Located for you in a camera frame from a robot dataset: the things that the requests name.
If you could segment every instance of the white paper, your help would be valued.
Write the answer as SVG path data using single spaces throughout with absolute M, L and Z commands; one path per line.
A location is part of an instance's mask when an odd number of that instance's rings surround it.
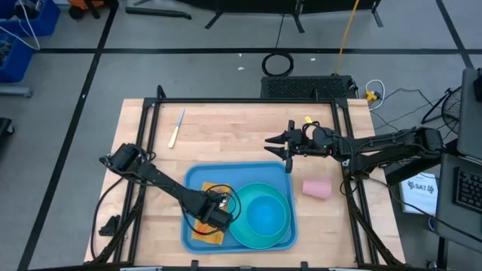
M 435 175 L 420 173 L 400 183 L 401 200 L 422 209 L 430 215 L 437 210 L 438 188 Z M 403 212 L 421 214 L 416 209 L 402 204 Z

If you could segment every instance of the blue bowl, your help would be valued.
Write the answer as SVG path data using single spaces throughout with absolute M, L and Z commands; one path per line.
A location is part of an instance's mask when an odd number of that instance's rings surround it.
M 291 223 L 291 210 L 282 193 L 264 183 L 247 184 L 236 193 L 242 209 L 238 219 L 230 225 L 233 237 L 253 249 L 266 249 L 279 243 Z M 229 210 L 235 207 L 231 200 Z

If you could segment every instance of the wooden table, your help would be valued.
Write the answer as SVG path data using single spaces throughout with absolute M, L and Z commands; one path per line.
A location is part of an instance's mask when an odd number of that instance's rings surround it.
M 186 112 L 173 149 L 168 143 L 180 111 Z M 136 141 L 141 99 L 126 99 L 120 113 L 112 150 L 124 142 Z M 344 128 L 341 110 L 340 123 Z M 364 100 L 349 100 L 349 113 L 355 137 L 374 134 L 368 106 Z M 153 163 L 170 177 L 183 183 L 186 171 L 198 163 L 273 161 L 276 156 L 263 149 L 264 140 L 277 136 L 294 120 L 296 126 L 310 116 L 323 126 L 334 129 L 331 107 L 320 104 L 162 104 L 160 109 Z M 385 180 L 383 171 L 376 169 L 374 178 Z M 178 202 L 156 187 L 146 193 L 136 265 L 189 266 L 199 260 L 201 266 L 300 266 L 308 261 L 312 267 L 355 266 L 352 231 L 346 197 L 340 194 L 342 181 L 340 164 L 332 158 L 295 157 L 291 174 L 298 222 L 296 244 L 286 251 L 242 254 L 190 254 L 181 244 L 181 210 Z M 301 193 L 304 179 L 329 178 L 332 196 L 321 200 Z M 107 171 L 102 193 L 118 176 Z M 104 200 L 97 219 L 97 229 L 112 215 L 122 212 L 127 181 L 118 185 Z M 375 232 L 386 247 L 402 262 L 404 254 L 398 235 L 389 192 L 383 185 L 365 181 L 365 190 Z M 365 262 L 369 261 L 366 235 L 360 228 Z M 110 240 L 96 234 L 98 254 Z M 124 242 L 122 259 L 127 259 L 128 245 Z M 86 260 L 90 260 L 87 248 Z

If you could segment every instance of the blue plastic bin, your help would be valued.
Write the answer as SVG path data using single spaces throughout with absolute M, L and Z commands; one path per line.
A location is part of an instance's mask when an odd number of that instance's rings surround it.
M 10 19 L 14 15 L 15 2 L 16 0 L 0 0 L 0 19 Z M 44 4 L 42 5 L 38 17 L 30 20 L 35 35 L 52 35 L 59 19 L 59 15 L 60 9 L 53 0 L 44 0 Z M 30 33 L 29 24 L 26 20 L 21 20 L 20 23 L 23 28 Z M 28 36 L 20 27 L 19 20 L 0 20 L 0 26 L 21 37 Z
M 0 34 L 0 41 L 4 40 L 6 37 L 10 36 L 7 34 Z M 30 47 L 27 47 L 24 43 L 15 38 L 10 39 L 13 40 L 14 43 L 7 55 L 7 59 L 4 61 L 3 65 L 0 65 L 0 83 L 21 81 L 29 67 L 33 55 L 33 50 Z

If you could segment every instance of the pink plastic cup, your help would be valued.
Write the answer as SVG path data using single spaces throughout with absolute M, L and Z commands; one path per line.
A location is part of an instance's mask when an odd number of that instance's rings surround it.
M 320 179 L 303 181 L 302 192 L 305 195 L 327 199 L 331 196 L 331 180 Z

